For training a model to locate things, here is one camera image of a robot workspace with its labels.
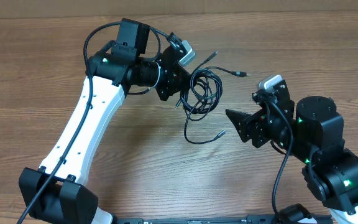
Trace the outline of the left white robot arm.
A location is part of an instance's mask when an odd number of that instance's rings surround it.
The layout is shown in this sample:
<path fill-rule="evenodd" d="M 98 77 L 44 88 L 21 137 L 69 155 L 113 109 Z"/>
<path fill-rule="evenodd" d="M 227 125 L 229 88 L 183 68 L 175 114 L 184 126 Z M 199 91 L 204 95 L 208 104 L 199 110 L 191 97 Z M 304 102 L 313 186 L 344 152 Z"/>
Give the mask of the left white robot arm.
<path fill-rule="evenodd" d="M 195 51 L 188 41 L 147 24 L 122 19 L 116 39 L 85 56 L 80 99 L 56 145 L 37 169 L 19 177 L 23 216 L 49 223 L 116 223 L 87 188 L 103 134 L 132 86 L 155 89 L 161 100 L 186 88 L 185 67 Z"/>

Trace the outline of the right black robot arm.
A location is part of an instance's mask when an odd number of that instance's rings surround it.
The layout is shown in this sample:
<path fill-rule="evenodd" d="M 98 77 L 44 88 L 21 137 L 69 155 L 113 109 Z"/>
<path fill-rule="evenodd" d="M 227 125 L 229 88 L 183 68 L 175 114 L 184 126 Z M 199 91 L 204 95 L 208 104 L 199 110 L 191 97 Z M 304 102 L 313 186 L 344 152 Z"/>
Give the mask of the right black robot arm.
<path fill-rule="evenodd" d="M 334 100 L 308 96 L 295 103 L 284 79 L 260 82 L 252 100 L 261 107 L 254 114 L 227 109 L 226 116 L 242 142 L 256 148 L 269 142 L 284 156 L 272 190 L 271 223 L 358 223 L 358 156 L 345 147 L 344 119 Z M 307 187 L 330 217 L 319 218 L 300 204 L 277 209 L 279 180 L 291 156 L 304 163 Z"/>

